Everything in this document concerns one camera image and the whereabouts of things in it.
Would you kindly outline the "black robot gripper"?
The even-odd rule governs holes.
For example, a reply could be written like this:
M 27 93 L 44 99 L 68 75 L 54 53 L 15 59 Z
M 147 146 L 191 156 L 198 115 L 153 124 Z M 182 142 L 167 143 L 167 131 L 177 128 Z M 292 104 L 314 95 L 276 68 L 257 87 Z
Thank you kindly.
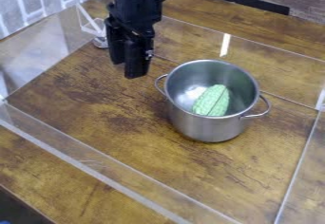
M 114 0 L 107 9 L 107 39 L 111 60 L 125 62 L 125 77 L 134 79 L 147 74 L 154 55 L 154 25 L 162 20 L 163 0 Z M 127 40 L 129 33 L 139 39 Z

